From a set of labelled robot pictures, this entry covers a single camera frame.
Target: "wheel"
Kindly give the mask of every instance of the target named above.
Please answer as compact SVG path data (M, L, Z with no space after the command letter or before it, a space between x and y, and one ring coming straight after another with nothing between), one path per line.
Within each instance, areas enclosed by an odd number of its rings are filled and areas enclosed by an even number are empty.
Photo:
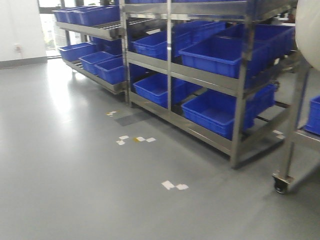
M274 189L279 194L286 194L288 192L288 183L281 181L280 179L274 179Z

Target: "metal rack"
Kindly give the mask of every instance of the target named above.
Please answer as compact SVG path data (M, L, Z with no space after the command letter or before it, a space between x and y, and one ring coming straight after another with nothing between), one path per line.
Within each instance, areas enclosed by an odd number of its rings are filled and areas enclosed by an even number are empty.
M153 29L163 28L165 26L165 22L161 19L131 19L128 23L132 29L133 33L136 32L145 32L150 31ZM83 35L88 35L92 37L97 37L101 39L105 39L108 41L114 41L122 37L122 26L120 21L110 22L102 25L97 26L84 26L84 25L77 25L71 24L66 22L56 22L56 25L64 30L72 31L81 33ZM118 84L110 84L105 80L101 79L100 77L91 74L90 72L83 69L82 64L80 61L73 61L69 62L63 60L69 67L78 71L79 73L85 75L89 79L95 81L96 83L100 84L103 88L108 90L113 94L120 94L125 93L126 98L128 99L128 91L127 83L122 82Z
M298 61L298 53L281 60L279 64L261 72L256 77L256 86L252 89L245 89L245 80L248 62L252 58L254 44L255 25L262 20L271 18L283 11L293 8L297 0L246 0L246 1L225 1L225 2L183 2L172 3L139 3L126 4L120 0L121 24L124 30L122 47L124 64L126 66L128 79L128 96L130 104L134 103L142 108L158 115L173 125L183 129L189 134L203 140L218 150L230 156L230 163L233 168L240 167L244 161L243 156L250 156L252 146L271 133L289 116L290 106L278 102L283 111L273 119L266 120L266 124L252 133L243 133L242 125L246 108L246 100L258 90L265 87L274 80L280 73L292 67ZM129 33L131 18L142 19L163 19L167 20L167 61L141 55L129 51ZM245 25L244 40L242 44L242 62L239 79L206 72L192 67L183 66L172 61L172 26L176 20L210 20L241 22ZM168 76L168 108L161 107L131 90L131 78L129 64L139 65ZM233 138L228 140L186 118L172 105L172 77L179 78L204 88L213 89L236 97L236 111L233 127ZM272 147L278 143L274 142L266 147Z
M315 151L320 151L320 136L304 130L304 124L300 126L300 115L307 89L310 64L301 57L299 72L296 77L292 108L289 115L289 124L283 147L283 159L279 170L273 174L274 188L280 194L288 191L294 178L289 176L295 145L302 145Z

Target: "gray epoxy floor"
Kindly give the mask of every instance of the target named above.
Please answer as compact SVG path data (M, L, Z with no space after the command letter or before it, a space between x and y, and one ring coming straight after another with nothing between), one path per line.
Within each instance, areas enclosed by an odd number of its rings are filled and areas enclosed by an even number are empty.
M230 169L225 155L153 115L119 124L142 110L74 76L60 59L0 70L0 240L320 238L318 170L279 195L271 175L281 148ZM319 163L304 148L295 157L298 180ZM189 188L167 190L166 180Z

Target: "blue bin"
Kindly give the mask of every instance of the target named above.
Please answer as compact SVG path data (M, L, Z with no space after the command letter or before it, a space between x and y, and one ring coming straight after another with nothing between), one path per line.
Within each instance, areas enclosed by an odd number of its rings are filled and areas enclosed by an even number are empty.
M118 84L125 81L125 66L122 57L98 63L96 65L98 75L110 84ZM142 76L146 69L142 66L130 64L131 78Z
M223 37L211 37L179 51L183 65L231 78L239 78L241 52L241 39ZM252 77L268 66L268 60L268 45L255 42L245 88L254 85Z
M63 23L69 23L68 22L68 12L81 10L83 8L87 8L88 6L77 6L77 7L70 7L70 8L64 8L60 10L54 10L53 13L55 15L55 18L58 22Z
M268 43L270 46L270 61L287 55L293 49L295 27L282 25L258 24L255 27L255 41ZM244 25L238 24L221 31L217 36L242 38Z
M309 119L304 129L320 135L320 96L316 96L310 100Z
M59 47L58 49L63 59L73 62L83 56L95 53L97 46L91 42L82 42L75 45Z
M179 50L186 48L190 44L190 32L177 34L174 38L174 56L179 56ZM167 60L167 31L160 31L134 41L133 46L138 54Z
M96 26L120 20L119 6L99 6L92 9L74 11L78 14L80 24L85 26Z
M211 21L190 21L187 23L174 26L176 33L191 33L191 42L196 44L201 42L213 34L216 34L226 29L225 22L211 22Z
M119 55L112 55L110 53L107 53L105 51L98 51L83 57L80 57L79 59L82 62L83 69L88 71L89 73L92 73L94 75L98 74L98 70L96 68L96 64L99 64L101 62L104 62L108 59L114 59L119 57Z
M208 90L184 103L185 118L209 129L229 140L232 139L235 122L236 97L218 91ZM247 104L243 130L254 125L255 110Z
M98 37L90 36L90 41L97 44L97 48L99 51L105 51L114 55L122 54L121 39L108 41Z
M168 77L157 73L133 84L138 95L161 107L168 107ZM187 97L185 81L172 78L172 103L177 104Z
M67 23L81 25L80 15L77 14L77 11L91 11L93 9L98 9L99 6L84 6L80 9L72 10L66 12Z
M254 107L255 117L276 104L276 89L277 88L275 85L269 84L268 86L258 91L251 102L248 102L249 104L252 104Z

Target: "white cylindrical object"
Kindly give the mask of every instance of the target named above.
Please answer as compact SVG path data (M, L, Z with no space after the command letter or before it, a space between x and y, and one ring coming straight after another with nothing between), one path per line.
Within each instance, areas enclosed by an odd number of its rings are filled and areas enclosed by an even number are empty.
M299 0L296 43L305 59L320 71L320 0Z

